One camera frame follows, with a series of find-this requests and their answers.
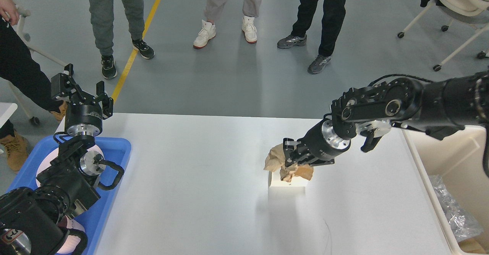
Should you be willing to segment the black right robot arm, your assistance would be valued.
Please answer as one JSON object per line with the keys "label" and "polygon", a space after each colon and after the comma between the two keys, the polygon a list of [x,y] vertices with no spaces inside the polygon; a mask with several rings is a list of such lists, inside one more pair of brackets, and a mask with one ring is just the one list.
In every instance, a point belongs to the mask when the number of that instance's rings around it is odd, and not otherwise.
{"label": "black right robot arm", "polygon": [[391,74],[363,88],[350,88],[333,100],[330,112],[304,137],[283,139],[285,167],[323,166],[365,137],[361,151],[373,150],[391,128],[423,132],[443,140],[466,126],[488,128],[488,72],[429,81]]}

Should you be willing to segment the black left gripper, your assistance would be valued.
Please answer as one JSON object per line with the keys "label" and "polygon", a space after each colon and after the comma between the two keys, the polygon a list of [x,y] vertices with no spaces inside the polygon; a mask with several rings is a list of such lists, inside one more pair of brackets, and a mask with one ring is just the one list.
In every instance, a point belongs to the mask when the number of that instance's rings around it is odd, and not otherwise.
{"label": "black left gripper", "polygon": [[105,82],[96,84],[96,104],[86,104],[87,96],[74,80],[73,64],[69,63],[51,78],[52,100],[68,103],[65,132],[75,137],[89,135],[96,137],[102,133],[102,120],[112,117],[113,98],[105,92]]}

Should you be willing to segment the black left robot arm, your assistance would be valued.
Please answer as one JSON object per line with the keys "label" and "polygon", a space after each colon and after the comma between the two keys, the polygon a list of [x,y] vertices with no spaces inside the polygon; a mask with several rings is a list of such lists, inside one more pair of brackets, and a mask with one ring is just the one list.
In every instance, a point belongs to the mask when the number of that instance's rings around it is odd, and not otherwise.
{"label": "black left robot arm", "polygon": [[18,187],[1,196],[2,255],[54,255],[69,236],[79,238],[72,253],[81,255],[87,234],[59,223],[89,210],[101,198],[97,189],[114,189],[125,173],[122,166],[91,151],[103,120],[112,116],[113,98],[103,81],[97,83],[96,95],[83,91],[73,73],[68,64],[51,79],[51,96],[67,101],[67,112],[64,130],[55,139],[58,155],[36,176],[40,186]]}

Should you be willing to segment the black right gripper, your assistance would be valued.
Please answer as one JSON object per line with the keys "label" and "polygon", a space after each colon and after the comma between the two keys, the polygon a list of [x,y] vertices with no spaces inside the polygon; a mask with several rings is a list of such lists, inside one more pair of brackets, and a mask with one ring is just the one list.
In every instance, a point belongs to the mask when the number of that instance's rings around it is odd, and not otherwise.
{"label": "black right gripper", "polygon": [[324,119],[313,126],[303,138],[294,140],[283,138],[285,167],[325,166],[335,163],[335,158],[346,152],[351,146],[350,140],[335,133],[331,119]]}

